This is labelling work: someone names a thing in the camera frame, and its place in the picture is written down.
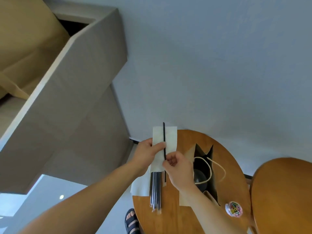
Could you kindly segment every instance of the round wooden table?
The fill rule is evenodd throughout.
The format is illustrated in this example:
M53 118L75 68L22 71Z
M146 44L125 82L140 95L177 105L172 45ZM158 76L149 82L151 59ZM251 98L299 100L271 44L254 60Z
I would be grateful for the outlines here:
M248 229L251 219L251 203L248 185L244 174L234 157L220 143L209 136L192 130L177 131L177 151L185 153L194 144L198 144L207 153L213 145L213 160L219 163L227 172L220 183L216 182L216 190L220 208L226 214L225 204L230 201L238 202L243 208L240 218L230 217L243 230ZM224 173L213 164L215 180L219 181ZM153 233L197 233L204 231L191 207L179 205L179 191L171 184L167 176L167 185L162 187L162 213L152 212L150 198L133 196L133 204L138 220L146 234Z
M256 171L252 211L260 234L312 233L312 163L283 157Z

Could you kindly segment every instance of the black sandal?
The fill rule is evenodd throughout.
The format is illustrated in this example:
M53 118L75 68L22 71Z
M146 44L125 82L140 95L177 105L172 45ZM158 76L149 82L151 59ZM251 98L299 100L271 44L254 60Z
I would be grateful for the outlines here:
M133 222L134 220L138 220L136 214L134 214L130 218L126 219L128 214L131 213L131 211L135 212L135 209L133 209L133 208L129 209L127 214L126 214L126 217L124 218L124 225L126 227L127 234L129 234L133 228L136 228L136 227L139 228L139 222L138 221L136 221L131 226L129 226L129 224L131 222ZM140 230L137 229L137 230L133 231L131 234L141 234L141 232L140 232Z

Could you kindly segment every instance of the person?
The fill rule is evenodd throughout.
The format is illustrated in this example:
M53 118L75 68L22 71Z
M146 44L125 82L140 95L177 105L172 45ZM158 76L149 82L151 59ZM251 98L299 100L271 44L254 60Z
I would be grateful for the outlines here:
M165 147L165 142L152 146L152 138L140 142L128 163L115 169L101 181L48 209L30 222L20 234L96 233L123 192L137 177L146 173L155 154ZM180 152L167 154L163 167L171 183L188 201L206 234L244 233L196 187L193 181L193 164L184 155ZM134 210L127 214L126 219L132 220L126 228L134 227L127 232L140 233Z

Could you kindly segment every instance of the rope handle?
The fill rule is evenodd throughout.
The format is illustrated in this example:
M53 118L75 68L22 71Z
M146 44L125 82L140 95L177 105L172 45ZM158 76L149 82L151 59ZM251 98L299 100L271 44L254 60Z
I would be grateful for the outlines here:
M195 183L195 185L204 184L204 183L208 182L208 181L211 179L211 176L212 176L213 173L212 173L212 170L211 170L210 165L208 164L208 162L207 162L205 159L203 159L202 157L194 157L194 160L195 160L196 158L200 158L200 159L204 160L205 163L207 163L207 165L208 165L208 167L209 167L209 169L210 169L210 177L209 177L206 181L203 181L203 182L196 182L196 183ZM221 181L225 178L227 172L226 172L225 169L224 169L220 164L218 164L217 162L213 161L212 159L210 159L210 158L208 158L208 157L207 157L207 159L209 159L210 161L214 162L216 165L218 165L219 167L221 167L222 170L224 171L224 176L221 178L220 181L218 181L218 182L221 182Z

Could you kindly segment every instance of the person's right hand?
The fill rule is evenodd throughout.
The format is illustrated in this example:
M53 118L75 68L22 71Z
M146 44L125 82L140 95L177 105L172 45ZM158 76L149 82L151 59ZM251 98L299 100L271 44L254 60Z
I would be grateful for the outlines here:
M193 178L193 163L180 152L172 152L166 155L163 167L169 175L171 183L180 192L187 192L196 187Z

